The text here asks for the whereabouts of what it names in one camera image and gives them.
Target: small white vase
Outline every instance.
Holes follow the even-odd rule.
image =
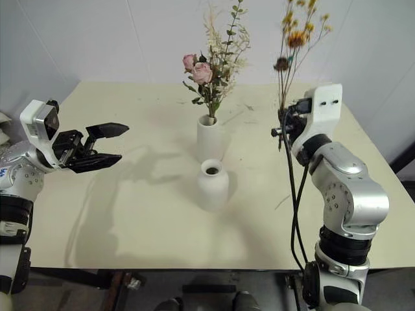
[[[197,122],[197,159],[200,163],[207,159],[222,160],[223,153],[222,130],[218,120],[204,115]]]
[[[229,176],[219,160],[208,159],[202,163],[197,185],[201,208],[206,211],[218,211],[226,206]]]

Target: blue label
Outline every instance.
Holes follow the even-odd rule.
[[[5,177],[7,173],[7,168],[0,169],[0,177]]]

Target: pink rose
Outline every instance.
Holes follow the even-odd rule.
[[[197,62],[196,54],[188,54],[183,56],[185,73],[190,73],[192,71],[195,62]]]
[[[212,80],[213,72],[208,63],[196,63],[192,69],[192,75],[193,80],[202,85]]]

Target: white tabletop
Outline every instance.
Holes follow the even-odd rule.
[[[293,85],[301,98],[310,85]],[[81,83],[63,103],[60,130],[120,122],[130,130],[97,142],[122,154],[112,168],[45,177],[29,246],[32,266],[55,268],[296,269],[290,252],[292,205],[285,154],[270,136],[276,125],[276,87],[239,86],[219,109],[230,134],[223,159],[231,198],[219,213],[196,201],[196,120],[181,85]],[[415,205],[374,144],[343,105],[335,132],[369,168],[390,199],[373,240],[373,268],[415,265]],[[302,167],[295,164],[297,183]],[[300,229],[309,259],[322,226],[323,200],[307,180]]]

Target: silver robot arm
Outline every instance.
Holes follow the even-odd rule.
[[[315,261],[306,264],[303,298],[317,310],[367,310],[360,306],[370,267],[367,254],[389,201],[366,165],[332,142],[340,119],[342,86],[312,89],[288,110],[291,152],[309,164],[313,184],[324,200],[324,219]],[[281,135],[280,129],[273,131]]]
[[[0,155],[0,310],[12,309],[11,294],[25,288],[30,270],[29,239],[33,205],[43,188],[45,174],[71,169],[76,173],[110,167],[121,155],[99,154],[97,139],[115,137],[128,130],[122,124],[90,126],[81,143],[76,130],[58,133],[58,103],[33,100],[20,120],[28,141]]]

